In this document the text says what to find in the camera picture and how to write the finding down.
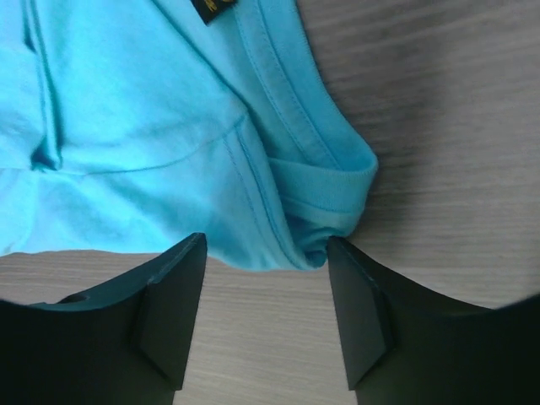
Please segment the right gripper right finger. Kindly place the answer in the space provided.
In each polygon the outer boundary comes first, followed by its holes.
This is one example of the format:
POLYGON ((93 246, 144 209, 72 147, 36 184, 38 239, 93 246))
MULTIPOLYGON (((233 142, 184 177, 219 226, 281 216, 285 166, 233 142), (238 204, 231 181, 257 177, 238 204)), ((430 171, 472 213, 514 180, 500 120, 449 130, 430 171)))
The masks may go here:
POLYGON ((428 289, 345 239, 331 238, 327 255, 358 403, 538 403, 537 295, 489 309, 428 289))

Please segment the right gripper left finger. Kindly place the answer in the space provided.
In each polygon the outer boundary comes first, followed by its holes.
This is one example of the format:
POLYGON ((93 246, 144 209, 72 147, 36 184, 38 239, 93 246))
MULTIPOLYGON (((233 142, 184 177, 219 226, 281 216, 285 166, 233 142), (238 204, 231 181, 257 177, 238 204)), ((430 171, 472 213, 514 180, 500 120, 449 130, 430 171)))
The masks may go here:
POLYGON ((4 404, 171 404, 207 261, 196 233, 55 304, 1 303, 4 404))

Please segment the turquoise t shirt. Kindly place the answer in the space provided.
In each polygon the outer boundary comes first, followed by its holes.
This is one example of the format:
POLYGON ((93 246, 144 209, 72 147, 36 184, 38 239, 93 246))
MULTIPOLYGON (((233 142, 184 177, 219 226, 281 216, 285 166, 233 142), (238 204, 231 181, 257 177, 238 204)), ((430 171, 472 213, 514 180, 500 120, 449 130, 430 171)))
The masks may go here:
POLYGON ((293 1, 4 1, 1 252, 159 253, 203 233, 312 270, 378 162, 293 1))

